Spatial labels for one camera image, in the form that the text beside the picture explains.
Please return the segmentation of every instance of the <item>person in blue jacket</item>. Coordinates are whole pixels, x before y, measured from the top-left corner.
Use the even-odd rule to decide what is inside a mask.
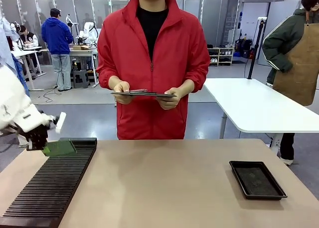
[[[62,92],[72,89],[69,44],[72,43],[73,36],[68,26],[60,21],[60,10],[52,8],[50,15],[42,25],[42,39],[48,44],[54,72],[57,74],[58,91]]]

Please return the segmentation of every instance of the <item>black pole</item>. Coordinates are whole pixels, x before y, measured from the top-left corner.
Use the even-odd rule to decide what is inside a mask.
[[[257,36],[256,44],[255,44],[254,53],[253,53],[253,59],[251,61],[250,70],[249,70],[249,74],[248,74],[248,79],[249,80],[251,80],[251,76],[253,74],[253,69],[254,69],[256,56],[257,56],[257,51],[258,51],[258,47],[259,47],[259,40],[260,40],[260,36],[261,36],[261,32],[263,30],[264,24],[265,24],[265,22],[262,20],[260,22],[260,25],[259,25],[258,36]]]

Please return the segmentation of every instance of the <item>black shirt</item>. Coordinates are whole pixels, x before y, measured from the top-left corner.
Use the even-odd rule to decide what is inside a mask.
[[[148,11],[138,7],[136,16],[143,28],[146,41],[148,43],[149,54],[153,61],[153,52],[156,39],[159,35],[160,28],[164,24],[168,15],[168,8],[162,11]]]

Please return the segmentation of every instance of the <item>stool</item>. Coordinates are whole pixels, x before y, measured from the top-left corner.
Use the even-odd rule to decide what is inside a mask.
[[[73,70],[73,84],[75,89],[80,87],[88,88],[90,81],[86,70]]]

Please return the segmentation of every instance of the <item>red zip-up jacket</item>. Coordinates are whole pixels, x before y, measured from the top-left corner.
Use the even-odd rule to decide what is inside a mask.
[[[98,41],[99,81],[109,88],[111,76],[130,84],[130,90],[147,89],[164,93],[178,88],[187,79],[200,90],[208,73],[210,58],[198,19],[166,0],[168,16],[161,27],[153,61],[136,17],[139,0],[110,14],[103,23]],[[129,105],[117,105],[119,139],[183,139],[186,128],[188,96],[174,109],[163,110],[152,97],[135,97]]]

